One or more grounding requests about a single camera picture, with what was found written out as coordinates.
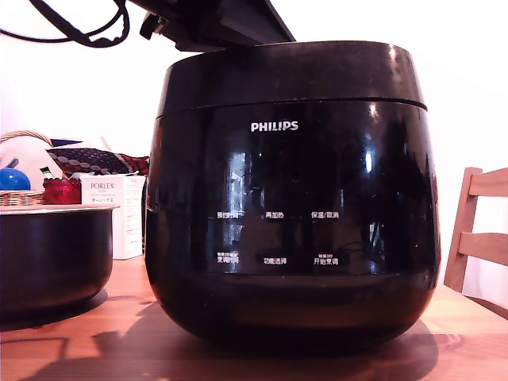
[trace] box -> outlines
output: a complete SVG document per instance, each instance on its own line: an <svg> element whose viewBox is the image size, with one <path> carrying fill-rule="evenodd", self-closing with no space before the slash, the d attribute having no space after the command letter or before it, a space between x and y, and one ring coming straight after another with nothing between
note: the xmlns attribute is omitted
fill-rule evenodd
<svg viewBox="0 0 508 381"><path fill-rule="evenodd" d="M141 196L144 176L81 175L82 204L114 204L113 259L127 260L143 254Z"/></svg>

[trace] wooden table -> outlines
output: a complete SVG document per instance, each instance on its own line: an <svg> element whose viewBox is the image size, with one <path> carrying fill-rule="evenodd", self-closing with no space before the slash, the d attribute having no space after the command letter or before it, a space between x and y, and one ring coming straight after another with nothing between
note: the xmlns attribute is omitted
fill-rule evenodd
<svg viewBox="0 0 508 381"><path fill-rule="evenodd" d="M508 380L508 321L442 285L407 333L336 359L255 358L200 341L160 309L140 257L114 262L91 307L2 333L2 381Z"/></svg>

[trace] rice cooker lid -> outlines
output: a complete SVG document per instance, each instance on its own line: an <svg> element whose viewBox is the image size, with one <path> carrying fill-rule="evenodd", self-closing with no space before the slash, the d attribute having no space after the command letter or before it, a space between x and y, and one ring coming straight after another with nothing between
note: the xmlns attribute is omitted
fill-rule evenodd
<svg viewBox="0 0 508 381"><path fill-rule="evenodd" d="M404 102L426 110L411 55L392 44L319 41L208 52L167 70L159 116L318 100Z"/></svg>

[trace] wooden chair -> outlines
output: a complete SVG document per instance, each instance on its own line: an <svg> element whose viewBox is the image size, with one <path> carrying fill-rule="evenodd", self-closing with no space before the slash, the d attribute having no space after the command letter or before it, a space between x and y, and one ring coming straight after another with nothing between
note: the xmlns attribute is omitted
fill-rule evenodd
<svg viewBox="0 0 508 381"><path fill-rule="evenodd" d="M464 172L444 274L445 286L458 292L462 292L464 285L468 256L508 266L508 234L472 232L479 196L508 197L508 168L482 173L480 168L469 167ZM469 298L508 319L508 310L501 306L480 298Z"/></svg>

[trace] cable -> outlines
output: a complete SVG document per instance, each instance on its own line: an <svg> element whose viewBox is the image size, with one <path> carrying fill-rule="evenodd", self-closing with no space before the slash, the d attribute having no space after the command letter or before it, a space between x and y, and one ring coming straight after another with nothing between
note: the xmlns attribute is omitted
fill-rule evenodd
<svg viewBox="0 0 508 381"><path fill-rule="evenodd" d="M113 18L104 26L101 26L99 29L92 30L91 32L85 33L85 36L92 37L96 34L102 33L105 30L109 29L111 26L114 25L115 22L118 21L118 19L121 16L121 10L118 10L117 13L113 16ZM21 34L16 34L9 32L5 29L0 29L0 34L5 34L8 37L17 38L18 40L28 41L28 42L37 42L41 44L60 44L63 42L69 42L73 41L70 38L35 38L35 37L28 37L28 36L22 36Z"/></svg>
<svg viewBox="0 0 508 381"><path fill-rule="evenodd" d="M0 29L1 34L4 34L8 37L16 38L18 40L37 42L42 44L59 44L63 42L75 41L79 44L91 48L109 48L118 45L121 42L123 42L129 35L130 30L129 13L127 11L127 8L125 7L125 0L113 0L115 4L117 4L118 6L118 11L113 16L113 18L101 28L93 30L88 33L82 33L81 31L76 29L67 20L63 19L55 10L49 7L44 1L42 0L29 0L29 1L49 22L51 22L58 30L60 30L60 32L62 32L65 36L67 36L67 38L47 39L47 38L28 37L12 33L4 29ZM89 37L102 33L105 30L109 29L111 26L113 26L115 22L118 21L120 16L123 16L124 23L124 28L122 30L122 34L120 37L116 37L113 40L108 40L106 38L99 38L95 41L90 40Z"/></svg>

